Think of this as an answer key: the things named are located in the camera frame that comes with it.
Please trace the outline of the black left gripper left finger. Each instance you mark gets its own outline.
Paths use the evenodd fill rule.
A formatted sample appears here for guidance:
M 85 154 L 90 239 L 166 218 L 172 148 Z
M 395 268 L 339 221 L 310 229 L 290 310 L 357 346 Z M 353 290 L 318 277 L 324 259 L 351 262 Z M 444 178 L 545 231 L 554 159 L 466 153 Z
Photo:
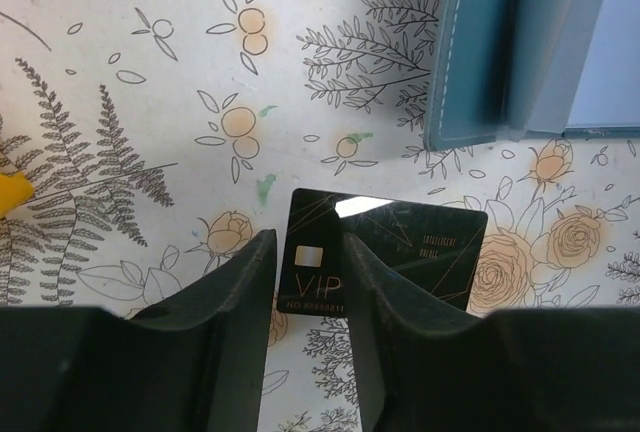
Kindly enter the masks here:
M 277 265 L 259 232 L 131 319 L 99 307 L 1 311 L 5 431 L 253 431 Z

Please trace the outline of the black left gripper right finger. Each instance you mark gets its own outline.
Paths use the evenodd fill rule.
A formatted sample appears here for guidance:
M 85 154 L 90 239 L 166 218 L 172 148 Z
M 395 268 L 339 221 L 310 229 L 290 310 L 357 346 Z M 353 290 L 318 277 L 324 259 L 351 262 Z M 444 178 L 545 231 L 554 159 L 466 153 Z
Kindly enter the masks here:
M 635 431 L 639 312 L 504 309 L 477 318 L 343 238 L 366 431 Z

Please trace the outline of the black VIP card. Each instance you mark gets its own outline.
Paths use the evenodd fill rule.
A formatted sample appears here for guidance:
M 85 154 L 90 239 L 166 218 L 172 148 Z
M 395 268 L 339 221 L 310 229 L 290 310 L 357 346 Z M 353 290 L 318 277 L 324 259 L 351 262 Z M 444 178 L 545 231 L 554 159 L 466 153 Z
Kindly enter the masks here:
M 351 233 L 396 273 L 465 309 L 487 223 L 483 211 L 297 188 L 276 307 L 345 317 L 342 236 Z

